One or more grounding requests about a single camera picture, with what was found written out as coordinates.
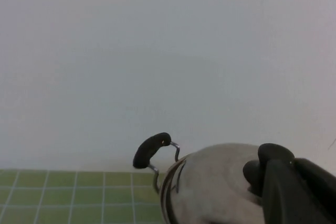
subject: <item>green tiled countertop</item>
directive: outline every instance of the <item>green tiled countertop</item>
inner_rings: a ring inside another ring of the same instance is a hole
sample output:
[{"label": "green tiled countertop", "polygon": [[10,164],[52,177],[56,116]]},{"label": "green tiled countertop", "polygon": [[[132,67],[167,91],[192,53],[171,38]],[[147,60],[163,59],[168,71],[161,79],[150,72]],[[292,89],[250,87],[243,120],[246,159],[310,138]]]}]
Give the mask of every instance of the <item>green tiled countertop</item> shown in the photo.
[{"label": "green tiled countertop", "polygon": [[0,224],[161,224],[152,174],[0,170]]}]

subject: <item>pot rim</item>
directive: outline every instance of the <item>pot rim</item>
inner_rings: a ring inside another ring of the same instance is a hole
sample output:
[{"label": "pot rim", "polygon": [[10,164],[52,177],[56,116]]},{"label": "pot rim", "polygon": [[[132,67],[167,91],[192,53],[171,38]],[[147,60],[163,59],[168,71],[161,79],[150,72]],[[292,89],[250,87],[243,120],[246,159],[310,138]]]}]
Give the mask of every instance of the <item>pot rim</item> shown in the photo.
[{"label": "pot rim", "polygon": [[161,207],[161,215],[165,221],[166,224],[172,224],[169,219],[169,215],[167,213],[167,208],[166,208],[166,194],[170,193],[168,185],[171,184],[171,180],[175,175],[176,170],[179,168],[179,166],[186,160],[186,158],[190,154],[180,158],[177,162],[175,162],[169,169],[167,170],[161,186],[160,186],[160,191],[159,191],[159,197],[160,197],[160,207]]}]

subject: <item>lid handle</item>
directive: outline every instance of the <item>lid handle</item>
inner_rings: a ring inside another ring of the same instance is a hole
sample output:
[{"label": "lid handle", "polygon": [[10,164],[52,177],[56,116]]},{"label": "lid handle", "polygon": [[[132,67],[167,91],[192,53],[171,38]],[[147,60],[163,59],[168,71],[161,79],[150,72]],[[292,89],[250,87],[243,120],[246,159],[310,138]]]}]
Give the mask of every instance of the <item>lid handle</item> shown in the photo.
[{"label": "lid handle", "polygon": [[151,158],[158,152],[161,147],[173,145],[176,148],[175,152],[175,161],[177,162],[179,159],[180,147],[172,142],[172,138],[168,133],[162,132],[157,135],[151,136],[149,139],[145,140],[138,148],[135,153],[133,159],[133,167],[136,169],[145,169],[150,168],[154,171],[154,178],[153,178],[153,187],[155,191],[159,192],[158,187],[158,177],[159,177],[159,170],[153,166],[150,161]]}]

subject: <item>pot lid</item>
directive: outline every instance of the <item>pot lid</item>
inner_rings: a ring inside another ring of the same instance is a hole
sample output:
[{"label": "pot lid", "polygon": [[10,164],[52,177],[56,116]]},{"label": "pot lid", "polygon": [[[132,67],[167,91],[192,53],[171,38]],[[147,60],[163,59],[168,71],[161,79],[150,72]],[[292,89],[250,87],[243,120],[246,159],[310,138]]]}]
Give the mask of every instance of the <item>pot lid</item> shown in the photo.
[{"label": "pot lid", "polygon": [[255,145],[219,144],[189,155],[175,172],[170,192],[179,224],[265,223],[261,198],[250,192],[243,175],[257,153]]}]

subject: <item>green tile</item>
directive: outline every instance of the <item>green tile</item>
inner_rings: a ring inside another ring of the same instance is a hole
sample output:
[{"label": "green tile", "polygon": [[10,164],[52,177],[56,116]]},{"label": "green tile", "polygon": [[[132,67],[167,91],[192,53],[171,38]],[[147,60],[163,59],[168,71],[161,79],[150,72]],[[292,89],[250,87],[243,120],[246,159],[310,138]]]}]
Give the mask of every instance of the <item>green tile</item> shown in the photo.
[{"label": "green tile", "polygon": [[106,186],[130,186],[130,173],[105,173]]},{"label": "green tile", "polygon": [[77,186],[102,186],[103,173],[80,172],[77,176]]},{"label": "green tile", "polygon": [[16,174],[16,170],[3,170],[0,173],[0,186],[12,186],[15,181]]},{"label": "green tile", "polygon": [[153,177],[152,173],[133,173],[133,185],[150,186],[153,184]]},{"label": "green tile", "polygon": [[132,203],[131,188],[105,188],[105,204]]},{"label": "green tile", "polygon": [[104,223],[132,223],[132,206],[108,206],[104,208]]},{"label": "green tile", "polygon": [[70,224],[101,223],[101,207],[73,207]]},{"label": "green tile", "polygon": [[42,200],[42,205],[70,205],[72,199],[72,189],[46,189]]},{"label": "green tile", "polygon": [[5,204],[10,193],[10,189],[0,189],[0,204]]},{"label": "green tile", "polygon": [[1,224],[34,224],[36,207],[5,209]]},{"label": "green tile", "polygon": [[38,205],[42,189],[14,189],[9,205]]},{"label": "green tile", "polygon": [[133,189],[135,203],[159,203],[159,196],[151,187]]},{"label": "green tile", "polygon": [[46,176],[46,171],[22,171],[17,179],[16,187],[43,187]]},{"label": "green tile", "polygon": [[75,184],[74,172],[50,172],[47,182],[47,187],[72,187]]},{"label": "green tile", "polygon": [[70,208],[41,207],[37,224],[67,224]]},{"label": "green tile", "polygon": [[135,206],[135,218],[137,222],[162,221],[160,206]]},{"label": "green tile", "polygon": [[93,188],[76,189],[74,204],[102,204],[103,190]]}]

